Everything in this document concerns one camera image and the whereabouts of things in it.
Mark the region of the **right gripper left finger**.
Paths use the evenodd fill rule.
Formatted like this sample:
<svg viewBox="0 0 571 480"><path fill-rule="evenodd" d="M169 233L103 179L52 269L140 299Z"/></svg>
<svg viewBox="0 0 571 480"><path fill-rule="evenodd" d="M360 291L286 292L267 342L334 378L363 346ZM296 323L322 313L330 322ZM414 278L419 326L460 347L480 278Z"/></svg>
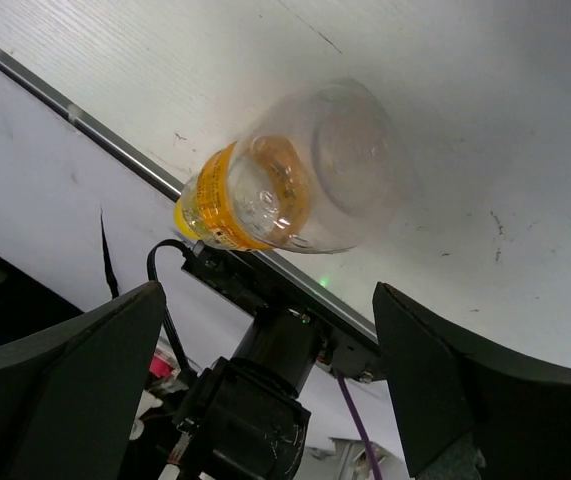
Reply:
<svg viewBox="0 0 571 480"><path fill-rule="evenodd" d="M0 479L115 479L166 307L150 281L0 346Z"/></svg>

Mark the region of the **orange label yellow cap bottle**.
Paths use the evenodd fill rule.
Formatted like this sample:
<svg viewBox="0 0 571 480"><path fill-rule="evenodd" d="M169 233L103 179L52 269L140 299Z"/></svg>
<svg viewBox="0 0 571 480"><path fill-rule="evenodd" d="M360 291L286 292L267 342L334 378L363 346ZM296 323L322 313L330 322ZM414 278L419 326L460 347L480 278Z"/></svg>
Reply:
<svg viewBox="0 0 571 480"><path fill-rule="evenodd" d="M174 222L223 250L333 254L379 235L414 169L390 114L353 79L290 94L184 185Z"/></svg>

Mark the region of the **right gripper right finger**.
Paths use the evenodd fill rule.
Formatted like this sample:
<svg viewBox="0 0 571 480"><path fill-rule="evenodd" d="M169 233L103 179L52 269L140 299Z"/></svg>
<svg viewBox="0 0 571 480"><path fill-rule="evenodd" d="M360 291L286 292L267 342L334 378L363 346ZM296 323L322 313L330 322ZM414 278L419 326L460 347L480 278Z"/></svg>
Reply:
<svg viewBox="0 0 571 480"><path fill-rule="evenodd" d="M571 368L501 346L378 283L373 311L413 479L571 479Z"/></svg>

